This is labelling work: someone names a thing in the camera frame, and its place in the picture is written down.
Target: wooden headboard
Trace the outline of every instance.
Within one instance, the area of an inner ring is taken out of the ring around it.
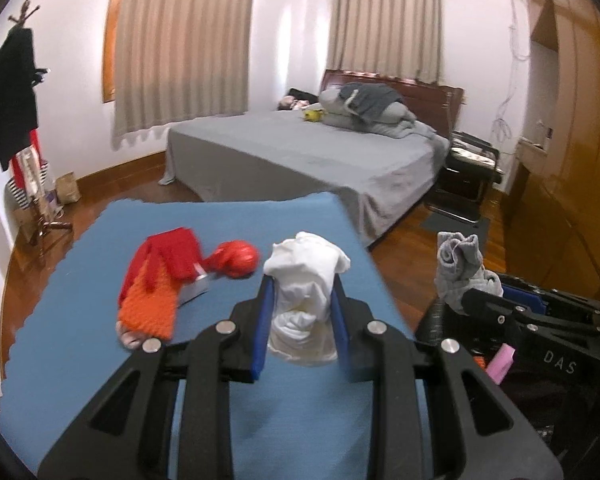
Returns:
[[[464,90],[451,86],[427,85],[417,81],[393,79],[374,74],[344,72],[343,70],[325,70],[320,91],[327,88],[339,88],[351,83],[384,83],[397,90],[404,98],[404,104],[419,121],[428,124],[442,137],[449,136],[456,125]]]

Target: red clothing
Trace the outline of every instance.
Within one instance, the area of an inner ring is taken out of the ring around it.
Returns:
[[[40,165],[42,165],[42,152],[40,152],[40,144],[38,142],[38,131],[31,130],[29,132],[29,140],[31,141],[31,145],[38,152],[38,156],[40,158]],[[22,174],[22,170],[20,169],[20,165],[18,164],[18,157],[14,155],[11,157],[11,171],[13,171],[13,181],[16,186],[20,189],[26,189],[24,185],[24,175]]]
[[[178,227],[173,231],[149,236],[138,248],[126,271],[118,305],[122,306],[140,270],[144,269],[144,288],[152,291],[161,265],[180,282],[192,282],[198,276],[194,264],[202,262],[202,250],[191,229]]]

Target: red ball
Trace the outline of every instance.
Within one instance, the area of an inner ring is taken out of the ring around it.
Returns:
[[[214,253],[206,259],[207,270],[222,272],[230,278],[242,278],[258,267],[260,253],[244,240],[232,240],[218,245]]]

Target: wooden wardrobe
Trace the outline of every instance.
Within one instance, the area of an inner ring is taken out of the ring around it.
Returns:
[[[554,133],[503,201],[507,271],[600,300],[600,13],[591,0],[529,0],[532,38],[556,43]]]

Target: cable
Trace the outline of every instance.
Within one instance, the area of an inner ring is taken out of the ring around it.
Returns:
[[[525,62],[529,59],[530,56],[521,56],[518,47],[519,47],[519,37],[518,37],[518,15],[516,13],[516,5],[515,0],[511,1],[511,25],[509,25],[509,49],[511,51],[511,69],[509,72],[509,86],[507,88],[507,97],[504,101],[498,106],[498,110],[496,111],[496,118],[491,123],[491,133],[489,142],[493,144],[494,138],[498,142],[498,147],[501,147],[507,140],[513,138],[513,132],[511,131],[511,126],[507,123],[504,118],[507,113],[507,109],[509,108],[509,103],[513,99],[518,90],[518,64],[520,62]],[[506,155],[512,155],[512,153],[502,152]]]

